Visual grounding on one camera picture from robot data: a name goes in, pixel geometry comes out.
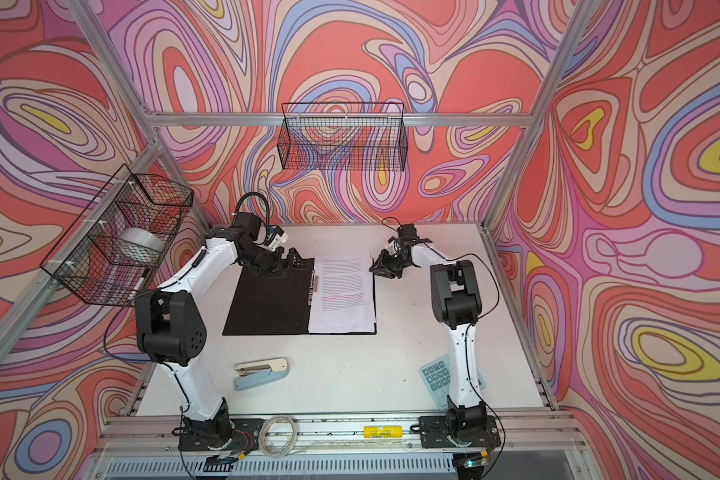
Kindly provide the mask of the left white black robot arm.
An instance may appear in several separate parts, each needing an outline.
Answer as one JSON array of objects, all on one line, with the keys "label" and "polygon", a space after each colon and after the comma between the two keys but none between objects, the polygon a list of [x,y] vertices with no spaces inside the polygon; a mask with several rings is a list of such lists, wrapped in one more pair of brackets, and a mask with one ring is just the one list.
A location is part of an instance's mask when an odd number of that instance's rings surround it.
[{"label": "left white black robot arm", "polygon": [[283,249],[287,234],[282,229],[263,246],[257,239],[257,233],[241,227],[217,227],[173,277],[135,298],[137,346],[169,376],[179,395],[181,451],[228,449],[234,436],[226,399],[201,355],[208,333],[198,301],[233,264],[275,279],[306,268],[295,248]]}]

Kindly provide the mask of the black file folder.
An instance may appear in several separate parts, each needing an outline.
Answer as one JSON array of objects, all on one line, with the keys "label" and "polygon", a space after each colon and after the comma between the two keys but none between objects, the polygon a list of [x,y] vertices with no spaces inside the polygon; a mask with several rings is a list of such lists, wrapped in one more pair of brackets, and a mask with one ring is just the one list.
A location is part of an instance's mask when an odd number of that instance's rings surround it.
[{"label": "black file folder", "polygon": [[226,337],[310,335],[309,286],[313,258],[305,269],[285,271],[283,278],[241,271],[222,334]]}]

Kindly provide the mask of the metal folder clip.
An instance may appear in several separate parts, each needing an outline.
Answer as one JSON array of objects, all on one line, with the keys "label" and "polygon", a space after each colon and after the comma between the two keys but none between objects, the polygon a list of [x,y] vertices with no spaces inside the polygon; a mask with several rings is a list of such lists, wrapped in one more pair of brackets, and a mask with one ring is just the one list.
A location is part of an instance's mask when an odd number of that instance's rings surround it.
[{"label": "metal folder clip", "polygon": [[309,286],[309,296],[313,297],[318,290],[318,275],[315,271],[312,271]]}]

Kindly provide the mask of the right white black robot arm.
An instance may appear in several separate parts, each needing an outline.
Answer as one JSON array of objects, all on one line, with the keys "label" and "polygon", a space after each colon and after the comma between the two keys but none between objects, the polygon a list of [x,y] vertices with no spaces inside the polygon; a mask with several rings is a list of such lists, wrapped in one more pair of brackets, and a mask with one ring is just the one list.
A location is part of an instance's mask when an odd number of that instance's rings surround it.
[{"label": "right white black robot arm", "polygon": [[458,445],[471,445],[488,428],[487,404],[472,369],[476,360],[473,328],[482,313],[475,267],[469,260],[450,260],[423,241],[390,239],[370,271],[399,279],[408,267],[429,271],[432,311],[448,338],[448,435]]}]

